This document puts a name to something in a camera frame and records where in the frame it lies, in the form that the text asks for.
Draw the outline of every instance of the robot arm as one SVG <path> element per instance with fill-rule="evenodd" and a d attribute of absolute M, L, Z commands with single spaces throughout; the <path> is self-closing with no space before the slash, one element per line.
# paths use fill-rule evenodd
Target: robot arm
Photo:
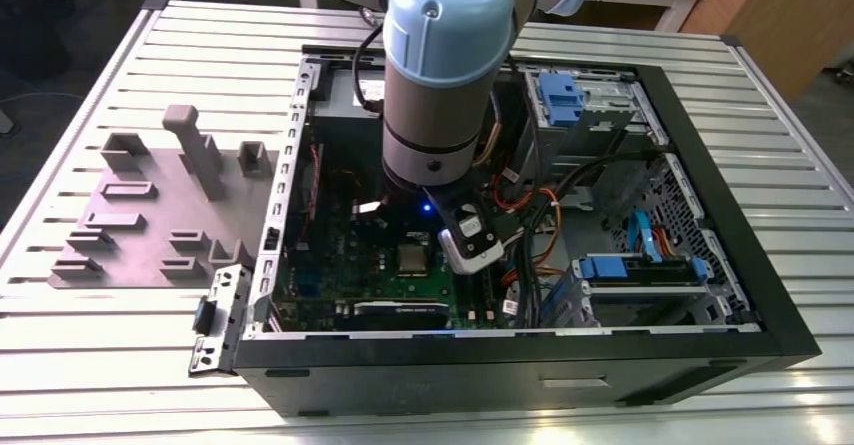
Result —
<path fill-rule="evenodd" d="M 348 0 L 388 11 L 384 160 L 417 187 L 472 167 L 493 82 L 540 8 L 572 15 L 584 0 Z"/>

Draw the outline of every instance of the wooden cabinet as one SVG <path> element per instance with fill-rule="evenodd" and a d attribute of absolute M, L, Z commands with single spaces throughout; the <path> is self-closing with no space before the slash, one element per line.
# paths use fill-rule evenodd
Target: wooden cabinet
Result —
<path fill-rule="evenodd" d="M 736 35 L 792 100 L 854 39 L 854 0 L 702 0 L 682 31 Z"/>

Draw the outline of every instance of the green circuit board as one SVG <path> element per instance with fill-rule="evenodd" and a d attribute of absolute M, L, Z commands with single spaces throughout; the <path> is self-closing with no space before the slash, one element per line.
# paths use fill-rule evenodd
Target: green circuit board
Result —
<path fill-rule="evenodd" d="M 409 234 L 412 247 L 424 250 L 425 268 L 406 272 L 400 247 L 370 245 L 360 240 L 349 217 L 333 217 L 321 250 L 294 255 L 281 280 L 277 302 L 286 327 L 302 331 L 336 329 L 330 318 L 337 306 L 368 301 L 442 303 L 449 306 L 449 328 L 496 328 L 496 315 L 460 307 L 458 295 L 493 301 L 492 289 L 473 277 L 456 277 L 436 239 L 425 232 Z"/>

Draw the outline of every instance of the label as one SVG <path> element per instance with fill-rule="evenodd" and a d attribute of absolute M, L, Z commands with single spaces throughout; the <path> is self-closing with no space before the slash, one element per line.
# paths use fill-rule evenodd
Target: label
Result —
<path fill-rule="evenodd" d="M 474 237 L 481 233 L 481 230 L 484 230 L 481 219 L 477 216 L 469 217 L 466 220 L 460 222 L 460 229 L 464 232 L 466 238 Z"/>
<path fill-rule="evenodd" d="M 360 80 L 360 88 L 362 88 L 362 93 L 365 94 L 366 100 L 378 101 L 386 98 L 385 80 Z M 353 94 L 353 105 L 354 107 L 362 106 L 356 93 Z"/>
<path fill-rule="evenodd" d="M 520 302 L 516 302 L 513 300 L 505 300 L 502 311 L 505 312 L 505 315 L 516 316 L 517 313 L 520 312 Z"/>
<path fill-rule="evenodd" d="M 505 171 L 502 172 L 502 175 L 508 180 L 510 180 L 512 183 L 517 183 L 520 181 L 520 174 L 513 170 L 510 170 L 510 168 L 505 169 Z"/>

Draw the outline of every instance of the metal table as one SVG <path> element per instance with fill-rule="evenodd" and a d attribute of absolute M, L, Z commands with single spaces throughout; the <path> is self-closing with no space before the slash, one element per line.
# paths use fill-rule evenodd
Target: metal table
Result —
<path fill-rule="evenodd" d="M 277 146 L 304 44 L 357 45 L 354 13 L 170 2 L 141 12 L 0 236 L 0 436 L 198 443 L 854 442 L 854 195 L 739 47 L 717 37 L 533 24 L 521 56 L 664 67 L 824 355 L 673 407 L 283 420 L 242 379 L 186 377 L 205 290 L 54 290 L 110 133 L 178 148 L 191 103 L 221 149 Z"/>

